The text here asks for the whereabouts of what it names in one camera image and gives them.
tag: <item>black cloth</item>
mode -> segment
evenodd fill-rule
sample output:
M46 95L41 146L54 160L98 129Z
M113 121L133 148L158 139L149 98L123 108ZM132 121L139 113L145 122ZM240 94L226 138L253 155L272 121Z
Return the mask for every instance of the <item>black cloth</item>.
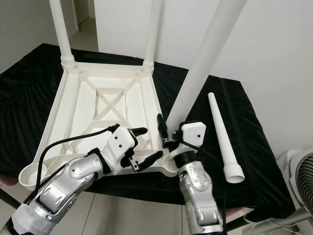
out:
M72 50L75 60L88 63L141 65L142 59ZM188 70L155 63L153 80L163 116L168 117ZM42 44L0 75L0 174L17 177L36 154L62 77L59 48ZM275 157L253 107L239 81L209 76L187 120L206 125L202 148L223 165L207 98L214 92L238 163L246 179L227 184L227 207L255 208L254 219L286 217L294 211ZM199 152L213 180L213 194L222 205L223 173L213 159ZM140 200L183 204L177 177L141 173L105 177L88 191Z

